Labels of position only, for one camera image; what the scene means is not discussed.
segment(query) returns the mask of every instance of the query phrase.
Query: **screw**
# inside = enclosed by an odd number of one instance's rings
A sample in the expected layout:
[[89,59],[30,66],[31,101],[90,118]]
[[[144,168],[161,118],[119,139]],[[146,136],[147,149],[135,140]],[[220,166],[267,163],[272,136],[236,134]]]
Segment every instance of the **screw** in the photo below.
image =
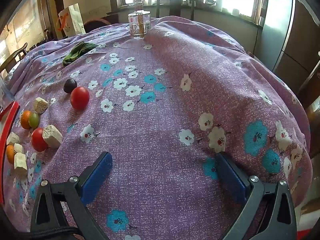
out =
[[78,181],[78,177],[72,176],[72,177],[69,179],[69,181],[72,182],[72,183],[75,183],[75,182]]
[[287,182],[286,182],[285,180],[281,179],[280,184],[281,184],[282,186],[286,186],[286,185],[287,185]]
[[250,180],[252,181],[252,182],[258,182],[259,181],[259,178],[257,177],[257,176],[250,176]]
[[48,181],[47,181],[47,180],[41,181],[41,186],[46,186],[47,184],[48,184]]

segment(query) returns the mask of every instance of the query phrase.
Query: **cherry tomato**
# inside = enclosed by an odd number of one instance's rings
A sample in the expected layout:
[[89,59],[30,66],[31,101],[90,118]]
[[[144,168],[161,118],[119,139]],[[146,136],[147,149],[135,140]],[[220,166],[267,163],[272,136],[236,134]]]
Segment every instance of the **cherry tomato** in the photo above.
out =
[[75,88],[70,95],[70,103],[76,110],[83,110],[89,103],[90,94],[84,87]]
[[31,134],[31,145],[37,152],[42,152],[48,148],[47,143],[42,138],[43,128],[38,127]]

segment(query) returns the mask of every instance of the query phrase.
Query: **paper bag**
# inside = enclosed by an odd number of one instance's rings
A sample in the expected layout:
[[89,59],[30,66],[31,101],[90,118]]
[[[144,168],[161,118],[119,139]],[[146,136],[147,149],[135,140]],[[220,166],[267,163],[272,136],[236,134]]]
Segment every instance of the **paper bag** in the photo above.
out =
[[58,28],[58,30],[61,31],[63,29],[68,37],[85,34],[79,5],[77,3],[62,10],[59,13],[58,19],[60,19],[61,22],[61,27]]

